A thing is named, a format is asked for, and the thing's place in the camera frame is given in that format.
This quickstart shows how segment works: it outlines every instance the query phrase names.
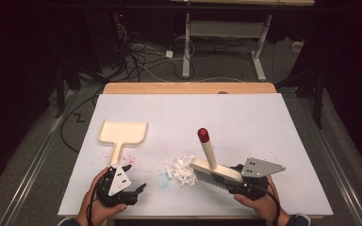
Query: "crumpled paper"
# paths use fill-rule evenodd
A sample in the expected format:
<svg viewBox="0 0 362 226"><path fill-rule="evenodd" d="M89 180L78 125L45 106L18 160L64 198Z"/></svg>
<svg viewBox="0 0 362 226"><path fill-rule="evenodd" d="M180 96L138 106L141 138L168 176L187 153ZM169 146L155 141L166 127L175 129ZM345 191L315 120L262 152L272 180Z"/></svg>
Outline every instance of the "crumpled paper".
<svg viewBox="0 0 362 226"><path fill-rule="evenodd" d="M178 180L183 185L193 186L196 184L196 175L193 168L189 166L190 161L194 158L193 154L177 156L169 163L167 174L172 180Z"/></svg>

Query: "blue stain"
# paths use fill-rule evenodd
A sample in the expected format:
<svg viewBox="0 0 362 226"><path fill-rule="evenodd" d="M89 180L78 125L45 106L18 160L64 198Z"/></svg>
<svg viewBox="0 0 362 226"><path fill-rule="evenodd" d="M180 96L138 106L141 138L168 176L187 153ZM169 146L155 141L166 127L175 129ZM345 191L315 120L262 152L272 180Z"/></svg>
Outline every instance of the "blue stain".
<svg viewBox="0 0 362 226"><path fill-rule="evenodd" d="M160 173L157 177L157 185L161 189L165 189L169 186L170 178L167 172Z"/></svg>

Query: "sleeve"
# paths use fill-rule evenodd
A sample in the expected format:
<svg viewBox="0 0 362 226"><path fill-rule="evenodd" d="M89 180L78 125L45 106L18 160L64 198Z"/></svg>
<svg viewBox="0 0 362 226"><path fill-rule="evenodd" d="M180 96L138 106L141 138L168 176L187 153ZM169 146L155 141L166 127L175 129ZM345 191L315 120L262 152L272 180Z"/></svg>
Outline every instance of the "sleeve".
<svg viewBox="0 0 362 226"><path fill-rule="evenodd" d="M81 226L74 218L63 219L58 226Z"/></svg>
<svg viewBox="0 0 362 226"><path fill-rule="evenodd" d="M314 226L311 219L304 214L292 215L285 226Z"/></svg>

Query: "person's left hand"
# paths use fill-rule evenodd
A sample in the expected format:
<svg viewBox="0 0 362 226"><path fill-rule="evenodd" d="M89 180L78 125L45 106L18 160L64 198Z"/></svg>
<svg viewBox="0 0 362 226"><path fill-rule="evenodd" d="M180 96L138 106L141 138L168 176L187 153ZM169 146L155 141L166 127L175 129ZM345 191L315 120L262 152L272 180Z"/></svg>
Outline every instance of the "person's left hand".
<svg viewBox="0 0 362 226"><path fill-rule="evenodd" d="M75 218L75 220L77 220L77 222L81 226L88 226L87 207L91 201L91 195L92 195L93 188L95 187L99 178L101 178L107 171L108 171L108 168L105 168L98 175L95 176L95 178L92 181L92 184L90 185L90 190L84 196L84 200L81 204L80 211L79 211L77 217ZM126 208L127 208L126 204L118 204L113 207L105 207L104 205L101 204L101 202L99 202L99 200L97 200L92 203L91 221L92 221L93 225L102 225L102 223L107 218L110 218L112 216L115 216L115 215L121 213Z"/></svg>

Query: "white desk leg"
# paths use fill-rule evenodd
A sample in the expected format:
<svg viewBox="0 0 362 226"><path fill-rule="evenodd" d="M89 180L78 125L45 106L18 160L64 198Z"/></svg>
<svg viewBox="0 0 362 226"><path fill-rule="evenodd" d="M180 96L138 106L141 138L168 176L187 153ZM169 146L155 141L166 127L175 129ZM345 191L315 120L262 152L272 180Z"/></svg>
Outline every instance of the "white desk leg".
<svg viewBox="0 0 362 226"><path fill-rule="evenodd" d="M185 22L185 50L184 50L184 61L182 66L182 76L189 78L189 37L190 37L190 14L187 13L187 20Z"/></svg>
<svg viewBox="0 0 362 226"><path fill-rule="evenodd" d="M263 27L261 28L260 38L258 40L257 49L256 49L256 51L251 52L251 57L252 57L252 61L254 62L257 78L260 82L266 81L266 76L264 75L263 67L261 67L259 57L260 57L261 49L263 48L264 41L266 40L267 32L269 31L271 20L272 20L272 15L268 15L266 17L266 21L263 24Z"/></svg>

